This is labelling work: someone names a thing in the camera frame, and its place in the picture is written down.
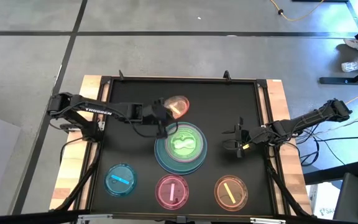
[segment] wooden frame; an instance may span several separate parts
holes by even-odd
[[[99,87],[101,82],[101,75],[85,75],[80,90],[80,95],[97,99]],[[104,86],[102,93],[102,101],[107,99],[109,85]],[[270,99],[270,107],[272,109],[272,116],[274,120],[290,119],[288,112],[287,101],[284,94],[283,84],[281,80],[267,80],[268,97]],[[262,107],[262,117],[264,123],[268,122],[268,115],[265,103],[265,96],[262,87],[259,87],[260,104]],[[92,120],[93,113],[80,112],[88,120]],[[68,135],[67,141],[71,141],[81,137],[81,132],[73,132]],[[93,160],[93,154],[96,150],[97,144],[91,145],[91,156],[89,157],[89,164]],[[78,183],[85,157],[86,142],[78,141],[69,144],[65,148],[62,163],[60,165],[55,189],[53,191],[52,200],[50,202],[50,209],[58,207],[64,199],[70,194],[75,185]],[[305,180],[303,178],[302,168],[299,160],[298,151],[291,145],[284,144],[280,149],[280,157],[282,162],[282,170],[285,179],[285,184],[295,200],[302,206],[302,208],[311,213],[309,198],[306,192]],[[88,196],[90,179],[87,181],[82,191],[80,209],[85,208],[86,198]],[[282,203],[282,196],[279,188],[275,184],[275,194],[277,199],[277,207],[279,214],[284,214],[284,206]]]

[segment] sneaker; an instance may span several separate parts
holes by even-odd
[[[343,40],[346,45],[348,45],[351,48],[358,50],[358,40],[357,39],[344,39]]]
[[[342,63],[342,71],[344,72],[353,72],[358,70],[358,60],[355,62],[345,62]]]

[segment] stacked plates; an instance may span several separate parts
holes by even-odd
[[[195,125],[179,122],[167,127],[168,138],[157,139],[154,145],[158,163],[172,174],[185,175],[198,169],[205,160],[207,142]]]

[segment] blue plate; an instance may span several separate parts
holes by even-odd
[[[109,169],[104,186],[112,196],[120,197],[128,195],[136,186],[136,173],[127,164],[118,164]]]

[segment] metal bracket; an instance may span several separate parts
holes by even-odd
[[[231,77],[229,71],[224,71],[223,78],[226,79],[227,82],[231,82]]]
[[[274,220],[269,218],[251,218],[250,221],[255,224],[285,224],[285,220]]]
[[[187,218],[184,216],[177,216],[177,223],[187,223]]]
[[[121,81],[124,81],[124,75],[122,74],[122,71],[121,70],[118,70],[118,74],[119,74],[119,79]]]
[[[263,79],[257,79],[256,83],[258,83],[262,88],[267,88],[267,81]]]
[[[77,223],[85,224],[86,221],[99,219],[112,219],[112,214],[79,215]]]
[[[100,81],[100,84],[101,84],[101,85],[105,85],[105,84],[109,83],[110,80],[111,80],[111,77],[102,76],[102,79],[101,79],[101,81]]]
[[[106,122],[104,121],[99,121],[98,122],[98,126],[100,131],[104,131],[104,125],[106,124]],[[79,128],[77,128],[75,125],[73,124],[61,124],[60,128],[64,131],[66,131],[66,133],[70,132],[70,131],[81,131]]]

